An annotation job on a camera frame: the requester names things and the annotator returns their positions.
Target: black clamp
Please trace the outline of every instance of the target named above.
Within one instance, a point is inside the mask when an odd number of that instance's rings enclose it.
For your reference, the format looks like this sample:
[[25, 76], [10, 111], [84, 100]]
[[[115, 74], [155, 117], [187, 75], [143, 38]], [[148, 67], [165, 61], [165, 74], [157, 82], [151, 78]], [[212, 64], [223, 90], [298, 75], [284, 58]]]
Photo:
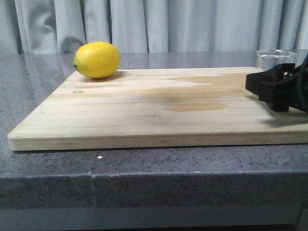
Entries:
[[308, 55], [302, 65], [279, 64], [272, 69], [246, 76], [246, 89], [275, 112], [289, 107], [308, 113]]

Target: wood grain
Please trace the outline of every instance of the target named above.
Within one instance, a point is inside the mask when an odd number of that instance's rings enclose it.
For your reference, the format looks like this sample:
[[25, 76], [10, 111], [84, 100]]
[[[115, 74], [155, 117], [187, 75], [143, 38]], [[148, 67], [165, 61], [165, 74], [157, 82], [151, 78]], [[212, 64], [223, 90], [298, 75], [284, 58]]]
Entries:
[[308, 116], [245, 89], [252, 67], [74, 72], [8, 134], [12, 150], [306, 143]]

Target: clear glass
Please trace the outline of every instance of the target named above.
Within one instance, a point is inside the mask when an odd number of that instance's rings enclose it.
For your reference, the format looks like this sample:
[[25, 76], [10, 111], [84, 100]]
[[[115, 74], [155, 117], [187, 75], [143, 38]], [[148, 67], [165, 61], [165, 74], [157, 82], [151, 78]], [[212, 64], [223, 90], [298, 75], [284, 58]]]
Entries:
[[287, 50], [258, 50], [256, 68], [267, 71], [278, 64], [295, 63], [296, 55]]

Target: gray curtain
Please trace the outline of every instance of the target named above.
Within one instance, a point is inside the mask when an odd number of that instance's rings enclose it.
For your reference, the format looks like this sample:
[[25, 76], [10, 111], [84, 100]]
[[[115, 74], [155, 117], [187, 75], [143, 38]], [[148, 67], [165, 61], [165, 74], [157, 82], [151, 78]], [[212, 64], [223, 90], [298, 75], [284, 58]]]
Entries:
[[0, 0], [0, 53], [308, 49], [308, 0]]

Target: yellow lemon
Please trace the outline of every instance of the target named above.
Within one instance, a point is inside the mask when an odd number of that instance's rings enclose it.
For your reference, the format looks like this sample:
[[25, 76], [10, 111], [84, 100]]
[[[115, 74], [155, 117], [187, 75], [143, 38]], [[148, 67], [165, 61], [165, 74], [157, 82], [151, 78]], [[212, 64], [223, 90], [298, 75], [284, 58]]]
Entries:
[[74, 67], [84, 76], [104, 78], [112, 75], [121, 64], [119, 50], [109, 42], [91, 42], [79, 48]]

